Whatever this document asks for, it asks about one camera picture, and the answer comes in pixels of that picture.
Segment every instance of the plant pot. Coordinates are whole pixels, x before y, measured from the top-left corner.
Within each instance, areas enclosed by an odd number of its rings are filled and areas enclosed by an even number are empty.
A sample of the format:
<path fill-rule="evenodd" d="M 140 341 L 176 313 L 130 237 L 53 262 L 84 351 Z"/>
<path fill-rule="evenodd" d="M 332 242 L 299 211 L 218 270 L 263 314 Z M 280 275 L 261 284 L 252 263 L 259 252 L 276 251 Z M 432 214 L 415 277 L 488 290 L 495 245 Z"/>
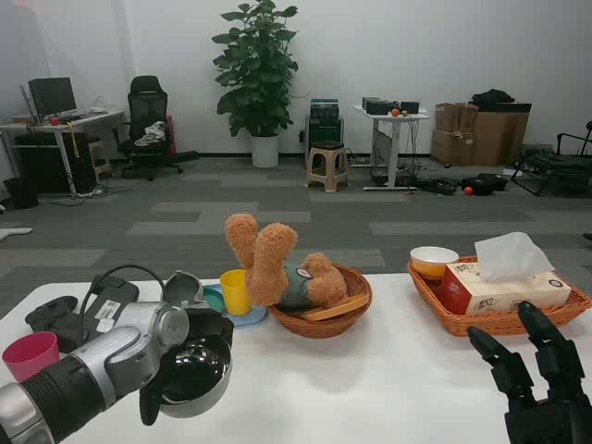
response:
<path fill-rule="evenodd" d="M 275 168 L 278 166 L 279 136 L 251 136 L 253 148 L 253 166 L 257 168 Z"/>

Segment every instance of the pink cup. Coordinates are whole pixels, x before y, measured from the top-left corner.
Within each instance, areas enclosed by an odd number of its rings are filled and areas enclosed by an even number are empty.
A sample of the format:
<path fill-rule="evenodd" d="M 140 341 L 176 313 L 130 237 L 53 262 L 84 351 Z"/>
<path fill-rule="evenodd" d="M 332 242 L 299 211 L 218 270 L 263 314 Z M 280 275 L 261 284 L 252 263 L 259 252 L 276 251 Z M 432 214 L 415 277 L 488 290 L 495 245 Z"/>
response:
<path fill-rule="evenodd" d="M 40 331 L 18 339 L 4 350 L 2 360 L 20 383 L 59 361 L 57 336 Z"/>

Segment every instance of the green leaves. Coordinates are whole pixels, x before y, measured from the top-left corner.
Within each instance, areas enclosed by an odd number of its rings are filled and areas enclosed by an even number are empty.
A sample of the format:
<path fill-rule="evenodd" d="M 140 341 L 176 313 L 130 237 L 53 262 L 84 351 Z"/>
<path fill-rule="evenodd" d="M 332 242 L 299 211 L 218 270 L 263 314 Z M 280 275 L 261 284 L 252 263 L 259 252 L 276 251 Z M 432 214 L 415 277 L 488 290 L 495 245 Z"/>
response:
<path fill-rule="evenodd" d="M 241 35 L 241 30 L 238 28 L 230 28 L 230 31 L 228 31 L 228 34 L 230 34 L 230 36 L 232 36 L 233 38 L 239 38 L 239 36 Z"/>
<path fill-rule="evenodd" d="M 289 42 L 290 40 L 292 40 L 294 38 L 294 36 L 297 33 L 298 32 L 296 32 L 296 31 L 279 30 L 278 32 L 276 32 L 276 37 L 281 41 Z"/>
<path fill-rule="evenodd" d="M 299 67 L 288 51 L 296 32 L 286 29 L 285 19 L 296 15 L 298 8 L 276 8 L 274 0 L 243 3 L 238 6 L 240 12 L 222 15 L 227 21 L 240 20 L 240 26 L 212 39 L 227 46 L 213 62 L 220 71 L 216 82 L 229 88 L 220 98 L 217 113 L 228 115 L 233 137 L 241 129 L 272 135 L 293 124 L 289 91 Z"/>
<path fill-rule="evenodd" d="M 259 72 L 259 79 L 261 79 L 265 83 L 279 83 L 283 80 L 283 78 L 279 74 L 267 71 Z"/>
<path fill-rule="evenodd" d="M 222 14 L 222 19 L 226 21 L 244 20 L 245 14 L 244 12 L 227 12 L 226 14 Z"/>
<path fill-rule="evenodd" d="M 290 6 L 283 11 L 274 12 L 274 16 L 284 18 L 294 17 L 296 14 L 298 14 L 298 7 L 296 6 Z"/>
<path fill-rule="evenodd" d="M 252 58 L 251 60 L 249 60 L 247 62 L 247 67 L 249 67 L 249 69 L 251 71 L 258 69 L 260 66 L 261 66 L 261 59 L 260 58 Z"/>
<path fill-rule="evenodd" d="M 236 71 L 226 71 L 216 77 L 216 81 L 222 86 L 228 86 L 232 81 L 236 80 L 239 74 Z"/>
<path fill-rule="evenodd" d="M 212 42 L 221 44 L 231 44 L 234 42 L 234 38 L 230 34 L 220 34 L 212 37 Z"/>

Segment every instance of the trash bin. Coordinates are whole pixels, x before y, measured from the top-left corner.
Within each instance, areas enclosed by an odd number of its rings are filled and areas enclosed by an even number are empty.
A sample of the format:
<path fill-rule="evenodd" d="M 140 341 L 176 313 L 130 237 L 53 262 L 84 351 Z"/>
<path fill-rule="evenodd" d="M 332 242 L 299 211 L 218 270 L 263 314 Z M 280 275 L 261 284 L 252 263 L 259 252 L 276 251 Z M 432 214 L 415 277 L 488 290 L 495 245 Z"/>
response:
<path fill-rule="evenodd" d="M 4 181 L 8 194 L 17 210 L 24 210 L 37 206 L 37 191 L 32 184 L 24 178 L 12 178 Z"/>

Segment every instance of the wicker basket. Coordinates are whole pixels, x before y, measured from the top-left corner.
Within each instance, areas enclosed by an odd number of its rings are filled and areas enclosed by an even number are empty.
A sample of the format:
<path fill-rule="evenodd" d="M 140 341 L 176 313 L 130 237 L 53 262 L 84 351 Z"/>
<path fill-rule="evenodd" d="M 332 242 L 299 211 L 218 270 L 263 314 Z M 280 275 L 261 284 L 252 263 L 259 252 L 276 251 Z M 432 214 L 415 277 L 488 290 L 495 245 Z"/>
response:
<path fill-rule="evenodd" d="M 282 312 L 276 307 L 269 307 L 267 311 L 271 313 L 279 323 L 292 333 L 310 339 L 333 338 L 350 328 L 358 318 L 365 313 L 372 303 L 372 289 L 368 281 L 353 268 L 338 266 L 337 269 L 345 278 L 345 284 L 348 287 L 348 296 L 367 294 L 368 303 L 352 312 L 333 317 L 325 321 L 305 321 L 300 318 L 302 312 Z"/>
<path fill-rule="evenodd" d="M 476 262 L 476 256 L 461 258 L 460 262 Z M 467 328 L 470 326 L 479 327 L 490 335 L 522 335 L 526 331 L 518 312 L 493 312 L 480 315 L 460 315 L 449 312 L 436 297 L 438 284 L 424 279 L 415 271 L 411 263 L 407 264 L 407 270 L 413 278 L 415 287 L 434 311 L 438 320 L 454 336 L 467 336 Z M 550 307 L 543 310 L 551 322 L 557 327 L 569 324 L 577 316 L 592 306 L 592 301 L 585 293 L 567 282 L 572 287 L 572 293 L 564 305 Z"/>

